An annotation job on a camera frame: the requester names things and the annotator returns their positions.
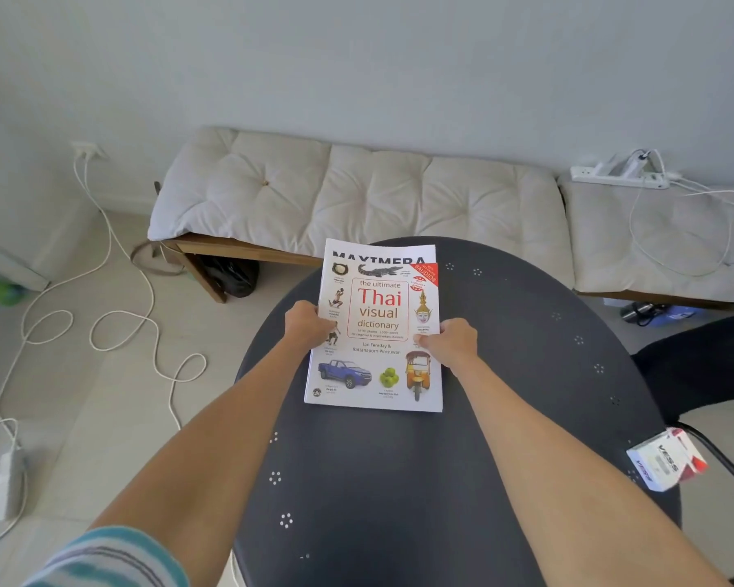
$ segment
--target black pants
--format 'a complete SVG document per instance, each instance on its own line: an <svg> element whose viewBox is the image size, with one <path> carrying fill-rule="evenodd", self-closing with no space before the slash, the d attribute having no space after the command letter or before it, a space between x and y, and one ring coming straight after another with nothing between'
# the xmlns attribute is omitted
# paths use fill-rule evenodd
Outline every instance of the black pants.
<svg viewBox="0 0 734 587"><path fill-rule="evenodd" d="M703 405L734 399L734 317L646 346L633 361L666 424Z"/></svg>

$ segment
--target hand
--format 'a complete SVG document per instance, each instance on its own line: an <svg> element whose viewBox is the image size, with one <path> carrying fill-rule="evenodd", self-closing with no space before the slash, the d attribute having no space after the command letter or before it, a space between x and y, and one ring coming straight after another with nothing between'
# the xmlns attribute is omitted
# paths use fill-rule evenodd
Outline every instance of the hand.
<svg viewBox="0 0 734 587"><path fill-rule="evenodd" d="M304 352L309 352L324 343L337 322L321 319L318 309L306 300L298 300L285 312L284 340Z"/></svg>
<svg viewBox="0 0 734 587"><path fill-rule="evenodd" d="M440 362L456 374L457 367L470 358L478 358L478 332L465 319L447 319L440 323L440 334L413 336L422 348L429 350Z"/></svg>

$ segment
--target crocodile picture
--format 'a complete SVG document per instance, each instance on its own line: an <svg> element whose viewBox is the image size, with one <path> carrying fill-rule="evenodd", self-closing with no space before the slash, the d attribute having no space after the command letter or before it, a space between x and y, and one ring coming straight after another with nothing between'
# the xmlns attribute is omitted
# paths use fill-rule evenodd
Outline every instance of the crocodile picture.
<svg viewBox="0 0 734 587"><path fill-rule="evenodd" d="M374 270L365 270L362 264L359 264L358 270L360 274L365 276L376 276L381 278L382 276L394 276L398 270L401 270L401 265L395 265L392 267L376 267Z"/></svg>

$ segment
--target magazine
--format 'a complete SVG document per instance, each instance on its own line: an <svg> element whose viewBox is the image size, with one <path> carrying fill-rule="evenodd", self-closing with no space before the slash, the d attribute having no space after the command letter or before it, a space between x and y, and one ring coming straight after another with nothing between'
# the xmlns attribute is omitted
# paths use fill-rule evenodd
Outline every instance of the magazine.
<svg viewBox="0 0 734 587"><path fill-rule="evenodd" d="M413 341L438 333L435 246L326 240L318 314L336 327L310 354L304 401L442 412L440 363Z"/></svg>

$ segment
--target tabletop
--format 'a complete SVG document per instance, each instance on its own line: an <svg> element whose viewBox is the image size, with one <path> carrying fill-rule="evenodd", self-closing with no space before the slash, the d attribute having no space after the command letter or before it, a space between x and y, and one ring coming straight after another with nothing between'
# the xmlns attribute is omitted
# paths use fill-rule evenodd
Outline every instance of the tabletop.
<svg viewBox="0 0 734 587"><path fill-rule="evenodd" d="M664 424L607 325L554 278L499 249L441 237L376 243L425 244L437 246L440 318L467 319L479 355L504 381L644 488L626 449ZM282 337L295 301L317 304L320 279L317 270L274 308L237 378ZM307 364L236 536L248 587L544 585L448 369L443 413L430 414L305 404ZM679 524L677 488L647 494Z"/></svg>

